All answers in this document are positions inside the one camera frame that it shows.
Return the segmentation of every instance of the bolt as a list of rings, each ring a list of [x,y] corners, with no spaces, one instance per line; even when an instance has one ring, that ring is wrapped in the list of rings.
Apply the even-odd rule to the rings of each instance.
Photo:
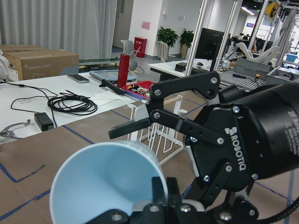
[[[191,142],[197,142],[197,138],[190,137],[190,141],[191,141]]]
[[[155,119],[159,119],[160,118],[160,114],[158,112],[154,113],[154,118]]]
[[[217,143],[218,143],[219,145],[222,145],[222,144],[224,143],[224,139],[223,139],[223,138],[219,138],[219,139],[217,139]]]
[[[253,174],[251,175],[252,179],[257,180],[258,179],[258,175],[257,174]]]
[[[250,210],[250,211],[249,211],[249,215],[250,215],[250,216],[254,216],[255,213],[256,213],[256,212],[255,212],[254,210]]]
[[[208,175],[205,175],[204,178],[203,178],[204,182],[209,182],[210,180],[210,177]]]
[[[182,204],[181,207],[180,207],[181,211],[184,211],[184,212],[189,212],[191,211],[191,208],[188,204]]]
[[[121,219],[122,219],[121,214],[116,213],[112,215],[112,221],[116,222],[116,221],[120,221]]]
[[[161,95],[161,90],[155,90],[155,96],[160,96]]]
[[[221,212],[221,213],[219,214],[219,216],[220,216],[220,218],[221,218],[222,220],[225,220],[225,221],[228,221],[228,220],[231,220],[231,219],[232,219],[232,216],[231,216],[230,213],[227,212],[227,211],[223,211],[223,212]]]
[[[150,206],[149,210],[151,212],[158,212],[158,211],[160,211],[160,209],[159,209],[159,207],[157,205]]]
[[[240,108],[238,106],[233,106],[233,112],[234,113],[240,112]]]
[[[218,81],[218,79],[217,79],[216,77],[211,78],[211,83],[212,83],[212,84],[217,83],[217,81]]]
[[[226,170],[226,172],[231,172],[233,170],[233,168],[230,165],[228,165],[225,167],[225,170]]]

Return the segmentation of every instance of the red thermos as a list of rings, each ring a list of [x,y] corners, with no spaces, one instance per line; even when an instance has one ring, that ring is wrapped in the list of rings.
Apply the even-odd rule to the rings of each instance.
[[[121,88],[127,84],[130,55],[121,54],[120,66],[118,69],[117,87]]]

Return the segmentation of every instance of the red cabinet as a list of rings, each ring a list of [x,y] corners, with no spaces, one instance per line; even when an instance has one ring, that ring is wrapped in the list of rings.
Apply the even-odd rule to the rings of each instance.
[[[146,47],[146,42],[148,39],[142,38],[142,37],[135,37],[134,41],[134,52],[137,53],[137,57],[144,57],[145,55],[145,47]]]

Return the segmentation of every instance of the red tray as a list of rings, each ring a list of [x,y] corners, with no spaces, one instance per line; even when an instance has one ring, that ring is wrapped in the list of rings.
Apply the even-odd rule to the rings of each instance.
[[[145,88],[145,89],[149,90],[150,86],[153,85],[153,84],[154,84],[154,82],[152,82],[152,81],[141,81],[141,82],[138,82],[138,83],[134,83],[133,85],[138,85],[138,86],[141,86],[142,88]],[[130,95],[132,97],[135,97],[135,98],[138,98],[138,99],[148,99],[147,96],[143,96],[141,94],[138,94],[136,92],[128,90],[128,86],[130,86],[130,85],[125,85],[121,89],[123,89],[128,95]]]

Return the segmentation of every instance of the white sleeve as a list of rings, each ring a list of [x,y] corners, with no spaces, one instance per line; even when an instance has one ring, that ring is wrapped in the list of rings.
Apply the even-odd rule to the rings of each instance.
[[[5,79],[8,76],[9,62],[3,56],[2,50],[0,50],[0,80]]]

